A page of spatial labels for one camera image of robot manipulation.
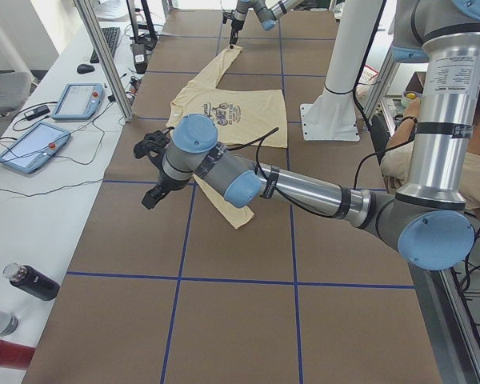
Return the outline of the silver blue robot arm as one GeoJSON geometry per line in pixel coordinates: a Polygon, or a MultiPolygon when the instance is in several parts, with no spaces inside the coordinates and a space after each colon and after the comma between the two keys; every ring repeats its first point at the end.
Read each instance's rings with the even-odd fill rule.
{"type": "Polygon", "coordinates": [[[222,12],[223,24],[231,20],[230,48],[237,44],[238,33],[244,26],[249,9],[254,10],[261,27],[268,31],[275,27],[277,20],[300,3],[299,0],[284,0],[277,1],[272,7],[268,7],[263,0],[237,0],[236,7],[232,11],[222,12]]]}
{"type": "Polygon", "coordinates": [[[458,191],[480,90],[480,1],[400,1],[394,56],[426,62],[426,82],[407,183],[395,194],[354,190],[234,155],[212,120],[185,116],[174,130],[144,136],[158,182],[142,200],[153,208],[197,176],[242,208],[260,196],[284,198],[318,216],[345,219],[425,270],[444,270],[471,251],[475,232],[458,191]]]}

